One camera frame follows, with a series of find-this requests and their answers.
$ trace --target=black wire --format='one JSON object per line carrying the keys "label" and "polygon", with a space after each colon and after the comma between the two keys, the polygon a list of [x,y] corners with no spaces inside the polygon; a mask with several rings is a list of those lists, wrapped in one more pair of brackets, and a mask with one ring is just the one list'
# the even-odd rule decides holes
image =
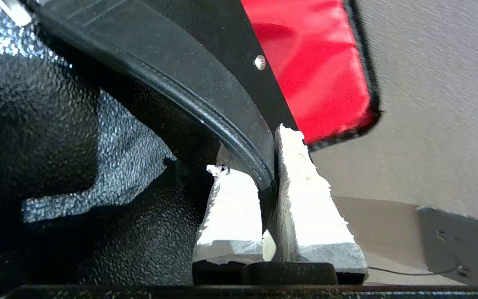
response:
{"label": "black wire", "polygon": [[389,269],[383,269],[381,267],[368,267],[370,270],[375,270],[375,271],[381,271],[381,272],[387,272],[387,273],[392,273],[392,274],[397,274],[397,275],[405,275],[405,276],[434,276],[434,275],[442,275],[442,274],[447,274],[455,271],[459,271],[462,269],[462,265],[458,257],[453,256],[455,259],[455,267],[452,267],[449,270],[444,270],[440,272],[432,272],[432,273],[404,273],[404,272],[397,272]]}
{"label": "black wire", "polygon": [[434,276],[434,275],[442,275],[442,274],[458,271],[458,266],[455,266],[453,269],[449,269],[446,271],[433,272],[433,273],[404,273],[404,272],[397,272],[397,271],[392,271],[388,269],[383,269],[381,267],[368,267],[368,269],[392,273],[392,274],[398,274],[398,275],[405,275],[405,276]]}

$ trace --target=white foam block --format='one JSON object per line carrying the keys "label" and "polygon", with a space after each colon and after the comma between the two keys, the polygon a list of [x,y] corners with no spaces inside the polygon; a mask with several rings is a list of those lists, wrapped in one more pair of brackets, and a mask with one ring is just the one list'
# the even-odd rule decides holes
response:
{"label": "white foam block", "polygon": [[193,262],[217,265],[263,261],[258,188],[244,172],[208,165],[214,184],[207,201]]}
{"label": "white foam block", "polygon": [[309,158],[299,131],[281,125],[278,147],[280,193],[277,207],[282,259],[329,262],[336,270],[366,271],[366,260],[348,223],[340,216],[330,185]]}

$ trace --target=black plastic guard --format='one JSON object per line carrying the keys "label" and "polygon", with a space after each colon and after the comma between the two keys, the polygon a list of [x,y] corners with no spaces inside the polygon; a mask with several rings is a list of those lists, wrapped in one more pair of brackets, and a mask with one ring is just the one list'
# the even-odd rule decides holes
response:
{"label": "black plastic guard", "polygon": [[36,13],[56,36],[203,123],[249,170],[260,199],[273,197],[273,136],[256,104],[210,51],[150,0],[53,0]]}

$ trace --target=rivet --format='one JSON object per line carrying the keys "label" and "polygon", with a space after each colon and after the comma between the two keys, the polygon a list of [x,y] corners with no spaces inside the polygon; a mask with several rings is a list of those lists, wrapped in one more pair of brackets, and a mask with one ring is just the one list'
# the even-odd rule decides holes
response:
{"label": "rivet", "polygon": [[256,56],[256,59],[254,59],[254,66],[256,66],[256,68],[260,71],[264,70],[267,66],[267,60],[265,59],[265,56]]}

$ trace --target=gray wall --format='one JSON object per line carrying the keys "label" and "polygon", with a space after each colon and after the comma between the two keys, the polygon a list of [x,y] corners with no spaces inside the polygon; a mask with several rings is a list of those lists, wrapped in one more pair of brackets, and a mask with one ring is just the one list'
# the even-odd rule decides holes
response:
{"label": "gray wall", "polygon": [[336,196],[478,217],[478,0],[358,0],[385,111],[313,153]]}
{"label": "gray wall", "polygon": [[[427,272],[415,206],[393,201],[334,197],[369,267]],[[461,284],[443,276],[403,276],[373,269],[365,284]]]}

